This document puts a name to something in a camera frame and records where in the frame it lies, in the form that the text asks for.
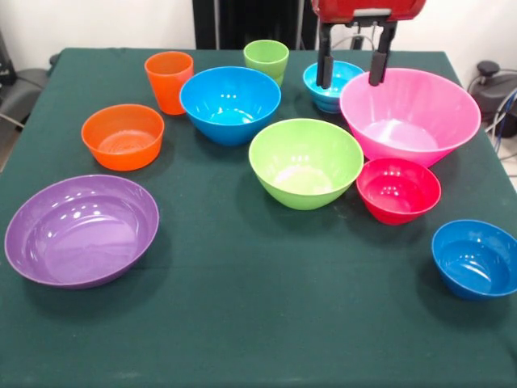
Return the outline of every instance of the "plastic bowl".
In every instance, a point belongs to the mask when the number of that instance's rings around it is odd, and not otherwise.
[[[304,84],[319,110],[326,113],[339,113],[339,96],[343,87],[354,77],[364,73],[363,69],[348,62],[334,61],[332,83],[328,89],[316,86],[317,63],[304,72]]]
[[[78,176],[22,205],[7,227],[6,257],[36,283],[94,287],[135,264],[158,220],[156,202],[142,186],[110,175]]]
[[[401,158],[428,167],[479,129],[479,107],[454,82],[410,69],[387,69],[379,86],[370,86],[368,77],[352,79],[339,103],[369,159]]]
[[[165,124],[160,114],[138,104],[114,105],[82,126],[82,140],[94,158],[115,171],[137,170],[160,153]]]
[[[442,193],[438,179],[427,168],[395,158],[367,162],[356,184],[372,216],[388,225],[422,216],[438,204]]]
[[[267,192],[298,210],[320,208],[341,196],[364,161],[349,133],[312,119],[271,124],[253,139],[249,157]]]
[[[281,93],[264,73],[228,66],[196,74],[179,98],[193,125],[206,137],[223,146],[239,146],[269,124]]]
[[[497,226],[449,222],[436,231],[431,249],[443,281],[457,297],[482,300],[517,290],[517,242]]]

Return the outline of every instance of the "blue bowl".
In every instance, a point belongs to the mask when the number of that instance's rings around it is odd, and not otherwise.
[[[497,226],[449,222],[436,231],[431,249],[443,281],[457,297],[482,300],[517,290],[517,241]]]
[[[312,64],[304,72],[304,84],[316,106],[327,113],[339,113],[339,96],[343,87],[353,77],[364,73],[363,69],[348,62],[334,61],[332,83],[328,89],[316,86],[317,63]]]
[[[246,67],[216,67],[190,78],[179,99],[193,125],[223,146],[250,141],[280,105],[273,78]]]

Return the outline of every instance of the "table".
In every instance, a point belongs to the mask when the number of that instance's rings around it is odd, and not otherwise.
[[[82,144],[84,120],[116,103],[157,108],[144,61],[156,50],[66,49],[0,175],[0,230],[32,194],[74,175],[113,174]],[[240,52],[192,51],[195,70]],[[370,53],[339,52],[367,69]],[[274,120],[320,113],[291,53]],[[393,53],[391,66],[457,81],[443,53]],[[155,196],[158,236],[125,276],[51,289],[0,259],[0,385],[38,387],[517,386],[517,298],[463,302],[432,263],[435,230],[476,218],[517,234],[515,191],[484,133],[432,170],[438,206],[408,225],[375,221],[351,188],[312,212],[259,185],[247,146],[211,143],[165,117],[160,157],[119,173]]]

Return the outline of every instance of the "white wall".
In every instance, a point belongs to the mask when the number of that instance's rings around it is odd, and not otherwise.
[[[517,0],[427,0],[399,23],[393,49],[445,51],[466,85],[482,59],[517,69],[516,17]],[[191,0],[0,0],[0,28],[18,70],[47,67],[69,46],[195,47]],[[337,42],[351,30],[332,34]]]
[[[445,51],[466,86],[481,60],[517,69],[515,18],[516,0],[427,0],[415,19],[398,24],[392,49]],[[332,39],[350,34],[351,29],[335,26]],[[350,41],[339,46],[344,47]],[[364,49],[369,49],[366,42]]]
[[[17,70],[65,47],[195,47],[191,0],[0,0],[0,29]]]

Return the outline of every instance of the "orange cup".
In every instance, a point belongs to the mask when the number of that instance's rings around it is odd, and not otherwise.
[[[186,53],[167,51],[145,61],[145,71],[158,106],[167,115],[185,113],[179,102],[179,91],[194,75],[194,60]]]

